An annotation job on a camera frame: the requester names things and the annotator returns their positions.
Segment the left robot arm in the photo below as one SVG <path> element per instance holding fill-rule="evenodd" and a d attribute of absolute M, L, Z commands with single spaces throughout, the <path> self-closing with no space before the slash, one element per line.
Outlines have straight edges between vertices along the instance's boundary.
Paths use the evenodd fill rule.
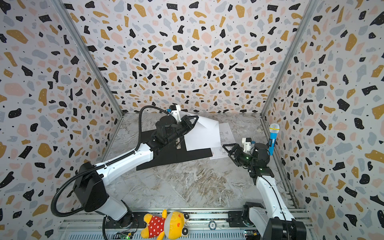
<path fill-rule="evenodd" d="M 150 138 L 139 143 L 137 150 L 95 166 L 83 164 L 79 171 L 82 177 L 76 179 L 73 191 L 84 211 L 105 215 L 121 228 L 130 226 L 133 223 L 133 212 L 123 201 L 111 197 L 106 186 L 129 170 L 152 161 L 167 151 L 176 144 L 177 139 L 195 127 L 198 119 L 198 116 L 183 116 L 178 122 L 171 115 L 164 116 L 156 123 L 156 130 Z"/>

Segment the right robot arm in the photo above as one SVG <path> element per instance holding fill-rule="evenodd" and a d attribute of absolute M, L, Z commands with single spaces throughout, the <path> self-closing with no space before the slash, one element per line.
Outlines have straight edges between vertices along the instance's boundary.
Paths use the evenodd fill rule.
<path fill-rule="evenodd" d="M 243 224 L 255 227 L 261 240 L 305 240 L 305 224 L 297 221 L 288 209 L 275 175 L 268 167 L 269 146 L 250 141 L 242 146 L 224 144 L 223 149 L 237 167 L 247 170 L 263 199 L 262 204 L 247 202 L 243 205 Z"/>

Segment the orange folder black inside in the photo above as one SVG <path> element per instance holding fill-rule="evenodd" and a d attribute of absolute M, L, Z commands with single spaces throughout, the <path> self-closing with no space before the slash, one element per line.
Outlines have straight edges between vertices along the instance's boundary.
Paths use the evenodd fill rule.
<path fill-rule="evenodd" d="M 158 166 L 165 166 L 204 158 L 210 158 L 213 156 L 210 148 L 187 151 L 185 141 L 182 141 L 180 145 L 180 149 L 176 147 L 176 144 L 172 146 L 166 146 L 158 155 L 154 155 L 154 158 L 151 161 L 145 163 L 141 162 L 141 164 L 135 166 L 134 169 L 140 171 Z"/>

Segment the paper with printed text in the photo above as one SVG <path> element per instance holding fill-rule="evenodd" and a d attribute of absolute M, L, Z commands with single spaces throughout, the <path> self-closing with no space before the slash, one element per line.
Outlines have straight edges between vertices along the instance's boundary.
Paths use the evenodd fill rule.
<path fill-rule="evenodd" d="M 185 135 L 185 144 L 187 151 L 220 147 L 219 122 L 199 116 L 194 128 Z"/>

